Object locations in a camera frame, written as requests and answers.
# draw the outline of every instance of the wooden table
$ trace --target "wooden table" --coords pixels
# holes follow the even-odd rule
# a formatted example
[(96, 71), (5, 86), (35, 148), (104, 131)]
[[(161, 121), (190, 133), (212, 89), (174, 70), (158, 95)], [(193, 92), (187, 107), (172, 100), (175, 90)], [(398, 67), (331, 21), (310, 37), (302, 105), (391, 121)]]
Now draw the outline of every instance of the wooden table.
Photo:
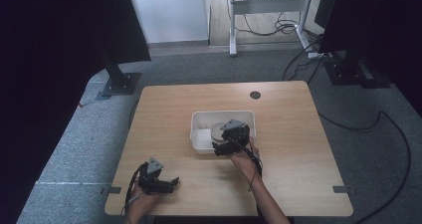
[[(261, 97), (254, 100), (251, 92)], [(142, 91), (105, 212), (119, 215), (134, 171), (151, 156), (164, 164), (159, 176), (180, 182), (151, 215), (255, 216), (256, 203), (226, 157), (198, 154), (190, 141), (192, 115), (252, 111), (263, 179), (288, 216), (349, 216), (343, 186), (308, 86), (271, 82), (147, 87)]]

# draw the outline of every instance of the metal frame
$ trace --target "metal frame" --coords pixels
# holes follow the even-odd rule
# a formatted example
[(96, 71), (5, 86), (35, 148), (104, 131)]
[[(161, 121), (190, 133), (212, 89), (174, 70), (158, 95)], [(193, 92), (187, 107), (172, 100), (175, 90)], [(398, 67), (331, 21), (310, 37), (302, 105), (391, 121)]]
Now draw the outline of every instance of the metal frame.
[(301, 11), (301, 22), (297, 26), (296, 33), (302, 46), (308, 53), (312, 52), (310, 42), (305, 37), (304, 25), (310, 10), (311, 0), (230, 0), (230, 56), (236, 57), (236, 26), (235, 15), (274, 13), (274, 12), (296, 12)]

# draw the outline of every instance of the human arm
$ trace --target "human arm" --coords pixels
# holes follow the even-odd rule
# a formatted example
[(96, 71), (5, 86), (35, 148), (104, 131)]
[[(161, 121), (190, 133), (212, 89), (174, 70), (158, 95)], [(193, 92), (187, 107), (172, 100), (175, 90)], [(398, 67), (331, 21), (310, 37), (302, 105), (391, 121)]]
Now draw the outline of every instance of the human arm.
[(124, 224), (139, 223), (140, 218), (142, 218), (142, 216), (144, 216), (161, 197), (161, 194), (158, 193), (148, 195), (142, 193), (142, 189), (137, 185), (137, 183), (133, 186), (131, 197), (133, 198), (137, 196), (137, 198), (129, 204), (126, 218), (123, 222)]
[[(251, 146), (254, 153), (258, 154), (259, 150), (252, 142)], [(258, 174), (257, 167), (251, 157), (244, 151), (229, 155), (235, 166), (242, 172), (251, 187), (257, 205), (261, 210), (264, 218), (269, 224), (287, 224), (290, 223), (283, 210), (274, 200), (271, 193), (264, 184), (263, 179)]]

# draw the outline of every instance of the gray carpet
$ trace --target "gray carpet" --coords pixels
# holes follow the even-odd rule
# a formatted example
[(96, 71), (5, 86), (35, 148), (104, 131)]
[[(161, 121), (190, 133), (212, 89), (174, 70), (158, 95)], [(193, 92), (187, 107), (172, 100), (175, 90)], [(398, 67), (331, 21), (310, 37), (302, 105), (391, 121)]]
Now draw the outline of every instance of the gray carpet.
[[(167, 56), (120, 65), (124, 72), (141, 72), (142, 76), (133, 96), (112, 97), (108, 101), (96, 101), (108, 78), (105, 71), (98, 73), (88, 83), (81, 98), (84, 106), (76, 108), (18, 223), (121, 223), (122, 217), (105, 214), (104, 190), (112, 183), (128, 133), (130, 112), (144, 87), (280, 81), (285, 67), (298, 52), (240, 52), (237, 58), (230, 58), (227, 53)], [(306, 61), (302, 56), (295, 64)], [(316, 65), (314, 62), (307, 70), (299, 71), (295, 80), (307, 81)], [(295, 65), (290, 68), (287, 78), (294, 68)], [(417, 112), (394, 86), (378, 90), (334, 87), (322, 65), (310, 89), (317, 110), (339, 123), (369, 126), (378, 112), (384, 111), (400, 126), (411, 149), (407, 182), (390, 205), (364, 223), (421, 223), (422, 119)], [(323, 118), (321, 122), (343, 181), (356, 192), (350, 195), (354, 213), (346, 218), (297, 217), (295, 221), (355, 223), (396, 192), (406, 171), (405, 141), (385, 115), (368, 131), (341, 128)], [(151, 223), (152, 219), (143, 222)], [(155, 222), (183, 223), (168, 218), (155, 218)]]

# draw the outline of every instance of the white wall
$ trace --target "white wall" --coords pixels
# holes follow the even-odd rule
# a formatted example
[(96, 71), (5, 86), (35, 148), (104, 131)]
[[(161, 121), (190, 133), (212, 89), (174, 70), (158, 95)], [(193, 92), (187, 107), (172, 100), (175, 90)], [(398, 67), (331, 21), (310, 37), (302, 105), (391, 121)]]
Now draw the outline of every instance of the white wall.
[(132, 0), (146, 43), (208, 39), (204, 0)]

